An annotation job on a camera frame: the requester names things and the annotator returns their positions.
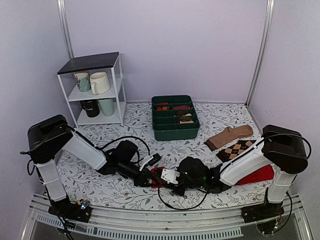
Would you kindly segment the red and cream sock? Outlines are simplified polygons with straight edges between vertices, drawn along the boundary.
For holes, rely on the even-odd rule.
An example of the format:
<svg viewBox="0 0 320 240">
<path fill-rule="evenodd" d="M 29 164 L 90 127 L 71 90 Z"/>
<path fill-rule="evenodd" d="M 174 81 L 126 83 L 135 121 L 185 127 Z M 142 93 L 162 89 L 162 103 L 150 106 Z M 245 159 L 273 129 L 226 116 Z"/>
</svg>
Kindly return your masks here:
<svg viewBox="0 0 320 240">
<path fill-rule="evenodd" d="M 164 184 L 164 180 L 161 178 L 163 170 L 165 168 L 162 167 L 155 167 L 152 169 L 146 169 L 146 173 L 148 175 L 147 177 L 147 183 L 146 186 L 153 188 L 153 189 L 158 189 Z"/>
</svg>

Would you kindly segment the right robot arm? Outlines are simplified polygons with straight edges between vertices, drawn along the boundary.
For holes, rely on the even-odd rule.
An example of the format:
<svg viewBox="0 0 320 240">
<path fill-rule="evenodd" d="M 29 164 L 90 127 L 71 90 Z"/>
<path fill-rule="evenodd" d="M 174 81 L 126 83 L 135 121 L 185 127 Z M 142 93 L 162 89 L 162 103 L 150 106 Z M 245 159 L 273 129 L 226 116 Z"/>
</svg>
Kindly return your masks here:
<svg viewBox="0 0 320 240">
<path fill-rule="evenodd" d="M 220 194 L 251 173 L 274 165 L 276 171 L 265 194 L 267 200 L 258 208 L 262 218 L 269 218 L 278 210 L 297 174 L 307 168 L 311 154 L 306 153 L 305 147 L 309 146 L 299 132 L 269 124 L 247 150 L 216 167 L 208 168 L 198 158 L 183 159 L 174 172 L 177 183 L 172 184 L 171 190 L 178 196 L 184 196 L 188 189 Z"/>
</svg>

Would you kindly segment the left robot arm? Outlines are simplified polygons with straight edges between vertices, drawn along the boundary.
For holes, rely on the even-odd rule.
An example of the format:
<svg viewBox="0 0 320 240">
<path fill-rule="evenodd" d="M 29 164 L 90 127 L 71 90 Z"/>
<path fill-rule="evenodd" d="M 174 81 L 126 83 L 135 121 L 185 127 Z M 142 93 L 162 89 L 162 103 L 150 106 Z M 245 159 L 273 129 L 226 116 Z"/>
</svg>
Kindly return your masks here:
<svg viewBox="0 0 320 240">
<path fill-rule="evenodd" d="M 55 209 L 63 217 L 70 217 L 75 210 L 68 201 L 67 189 L 57 170 L 55 157 L 60 151 L 80 160 L 80 165 L 87 168 L 83 170 L 86 176 L 89 171 L 95 171 L 97 178 L 120 174 L 123 179 L 130 178 L 135 186 L 151 185 L 150 171 L 139 161 L 131 161 L 139 151 L 127 136 L 119 138 L 117 147 L 106 151 L 69 126 L 64 116 L 56 115 L 31 126 L 27 138 L 29 151 L 26 154 L 31 157 L 40 181 L 55 202 Z"/>
</svg>

